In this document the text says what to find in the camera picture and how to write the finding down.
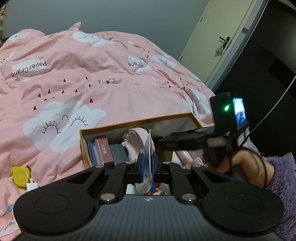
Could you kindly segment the person's right hand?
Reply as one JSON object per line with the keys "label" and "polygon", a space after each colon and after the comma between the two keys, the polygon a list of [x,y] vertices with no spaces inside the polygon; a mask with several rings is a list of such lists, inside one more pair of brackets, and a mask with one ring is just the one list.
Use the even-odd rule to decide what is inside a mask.
{"label": "person's right hand", "polygon": [[230,157],[225,156],[218,165],[214,163],[210,154],[204,152],[202,161],[206,167],[222,174],[238,166],[248,183],[265,188],[272,182],[275,173],[271,163],[246,149],[236,151]]}

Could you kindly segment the purple fuzzy sleeve forearm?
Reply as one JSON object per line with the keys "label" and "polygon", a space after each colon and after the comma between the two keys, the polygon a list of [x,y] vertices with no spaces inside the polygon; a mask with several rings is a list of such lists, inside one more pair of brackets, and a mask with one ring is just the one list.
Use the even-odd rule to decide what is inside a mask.
{"label": "purple fuzzy sleeve forearm", "polygon": [[274,176],[267,187],[284,204],[284,215],[276,233],[285,240],[295,240],[295,162],[288,157],[268,157]]}

